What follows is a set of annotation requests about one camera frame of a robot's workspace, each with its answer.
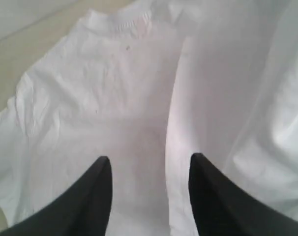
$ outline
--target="floor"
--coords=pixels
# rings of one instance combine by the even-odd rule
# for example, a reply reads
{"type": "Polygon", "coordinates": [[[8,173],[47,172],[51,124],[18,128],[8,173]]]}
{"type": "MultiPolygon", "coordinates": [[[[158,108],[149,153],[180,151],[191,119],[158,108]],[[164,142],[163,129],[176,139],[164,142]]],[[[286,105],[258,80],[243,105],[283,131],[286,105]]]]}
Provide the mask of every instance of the floor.
{"type": "MultiPolygon", "coordinates": [[[[23,74],[57,41],[66,35],[79,17],[89,8],[101,12],[115,12],[132,0],[78,0],[76,3],[0,41],[0,111],[23,74]]],[[[6,219],[0,210],[0,230],[6,219]]]]}

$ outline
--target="beige floor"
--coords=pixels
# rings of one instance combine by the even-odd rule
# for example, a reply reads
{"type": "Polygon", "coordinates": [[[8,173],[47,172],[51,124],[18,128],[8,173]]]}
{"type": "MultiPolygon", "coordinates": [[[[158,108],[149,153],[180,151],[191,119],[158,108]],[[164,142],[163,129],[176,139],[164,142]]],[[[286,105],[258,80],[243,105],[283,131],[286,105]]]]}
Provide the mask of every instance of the beige floor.
{"type": "MultiPolygon", "coordinates": [[[[79,17],[89,8],[114,12],[132,0],[79,0],[42,21],[0,41],[0,111],[23,74],[41,58],[61,37],[66,35],[79,17]]],[[[0,210],[0,230],[6,225],[0,210]]]]}

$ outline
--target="white fabric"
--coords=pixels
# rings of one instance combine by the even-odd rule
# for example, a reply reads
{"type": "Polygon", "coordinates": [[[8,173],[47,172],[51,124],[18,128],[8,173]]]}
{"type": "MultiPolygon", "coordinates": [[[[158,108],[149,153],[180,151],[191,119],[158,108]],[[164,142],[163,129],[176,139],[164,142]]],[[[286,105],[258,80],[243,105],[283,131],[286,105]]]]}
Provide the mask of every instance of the white fabric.
{"type": "Polygon", "coordinates": [[[19,222],[107,155],[108,235],[196,236],[194,152],[298,220],[298,0],[90,11],[0,113],[0,207],[19,222]]]}

